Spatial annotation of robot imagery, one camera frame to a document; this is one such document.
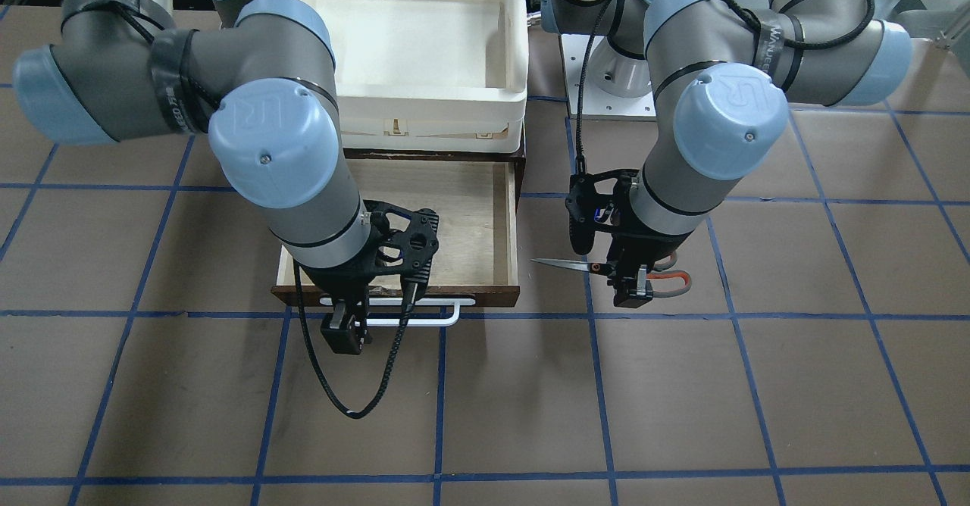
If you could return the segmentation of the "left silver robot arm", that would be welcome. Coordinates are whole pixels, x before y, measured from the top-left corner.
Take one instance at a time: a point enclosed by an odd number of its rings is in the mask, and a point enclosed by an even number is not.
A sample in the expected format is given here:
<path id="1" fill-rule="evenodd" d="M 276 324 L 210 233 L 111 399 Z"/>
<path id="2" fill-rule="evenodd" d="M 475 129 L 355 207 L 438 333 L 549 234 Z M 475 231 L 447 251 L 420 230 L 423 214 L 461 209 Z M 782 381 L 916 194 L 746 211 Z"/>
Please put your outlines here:
<path id="1" fill-rule="evenodd" d="M 638 308 L 688 236 L 755 170 L 785 131 L 789 103 L 873 105 L 902 82 L 909 34 L 877 19 L 875 0 L 541 0 L 549 33 L 602 36 L 645 61 L 657 143 L 638 169 L 591 173 L 574 134 L 576 171 L 565 199 L 569 240 L 588 254 L 611 236 L 604 262 L 576 268 L 606 278 L 613 305 Z"/>

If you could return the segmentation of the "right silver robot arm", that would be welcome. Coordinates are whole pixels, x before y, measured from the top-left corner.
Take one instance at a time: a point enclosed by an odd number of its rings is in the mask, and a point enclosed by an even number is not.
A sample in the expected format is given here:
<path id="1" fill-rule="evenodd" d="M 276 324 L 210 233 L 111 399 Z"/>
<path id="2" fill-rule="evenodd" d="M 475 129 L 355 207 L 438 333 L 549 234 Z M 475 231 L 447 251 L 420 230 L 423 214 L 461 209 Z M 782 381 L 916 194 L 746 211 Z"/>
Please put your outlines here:
<path id="1" fill-rule="evenodd" d="M 346 163 L 325 22 L 299 0 L 212 0 L 220 30 L 180 30 L 156 0 L 65 0 L 59 46 L 24 52 L 13 86 L 53 142 L 207 133 L 231 186 L 335 302 L 330 348 L 367 341 L 367 280 L 328 282 L 374 235 Z"/>

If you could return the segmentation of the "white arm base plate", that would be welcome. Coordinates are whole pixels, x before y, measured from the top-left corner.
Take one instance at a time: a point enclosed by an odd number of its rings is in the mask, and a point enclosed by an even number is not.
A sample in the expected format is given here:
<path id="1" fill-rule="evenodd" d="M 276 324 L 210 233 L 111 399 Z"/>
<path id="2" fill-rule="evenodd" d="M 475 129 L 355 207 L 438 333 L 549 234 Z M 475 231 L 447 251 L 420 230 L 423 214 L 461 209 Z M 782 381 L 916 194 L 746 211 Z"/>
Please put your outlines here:
<path id="1" fill-rule="evenodd" d="M 647 61 L 624 56 L 603 36 L 597 36 L 581 85 L 588 36 L 562 34 L 560 44 L 569 113 L 577 112 L 578 93 L 583 87 L 585 116 L 599 120 L 657 120 Z"/>

